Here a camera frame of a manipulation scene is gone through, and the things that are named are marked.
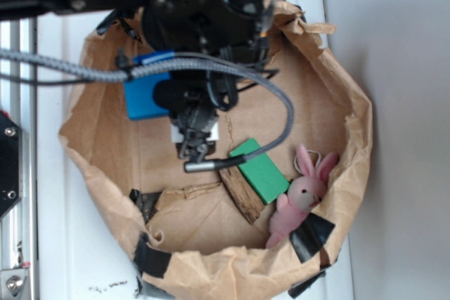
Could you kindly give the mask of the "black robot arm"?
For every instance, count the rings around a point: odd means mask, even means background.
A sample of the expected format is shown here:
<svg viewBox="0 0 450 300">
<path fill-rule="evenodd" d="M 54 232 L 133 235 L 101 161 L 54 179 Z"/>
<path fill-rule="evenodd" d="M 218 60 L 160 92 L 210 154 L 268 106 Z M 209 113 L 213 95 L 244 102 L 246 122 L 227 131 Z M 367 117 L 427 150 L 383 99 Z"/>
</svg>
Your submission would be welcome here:
<svg viewBox="0 0 450 300">
<path fill-rule="evenodd" d="M 220 169 L 231 160 L 209 160 L 218 111 L 238 102 L 237 81 L 262 82 L 269 50 L 269 9 L 264 0 L 1 0 L 2 20 L 47 13 L 71 15 L 108 11 L 96 27 L 104 35 L 118 24 L 153 52 L 131 64 L 122 51 L 117 69 L 103 74 L 22 52 L 2 51 L 7 60 L 69 72 L 80 82 L 121 81 L 168 73 L 153 82 L 153 101 L 166 109 L 182 139 L 176 144 L 187 171 Z"/>
</svg>

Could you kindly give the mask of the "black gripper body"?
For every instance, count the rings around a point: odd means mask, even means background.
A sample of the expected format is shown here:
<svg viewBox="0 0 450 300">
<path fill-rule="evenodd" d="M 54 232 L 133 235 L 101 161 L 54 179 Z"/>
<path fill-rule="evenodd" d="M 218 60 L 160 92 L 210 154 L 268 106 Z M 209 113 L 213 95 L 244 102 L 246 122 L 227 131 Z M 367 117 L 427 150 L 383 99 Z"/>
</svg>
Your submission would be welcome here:
<svg viewBox="0 0 450 300">
<path fill-rule="evenodd" d="M 258 70 L 269 48 L 269 21 L 264 0 L 150 0 L 141 19 L 156 51 L 201 53 Z M 219 111 L 238 103 L 237 80 L 212 70 L 174 70 L 156 84 L 153 97 L 181 134 L 178 156 L 200 163 L 215 150 L 211 133 Z"/>
</svg>

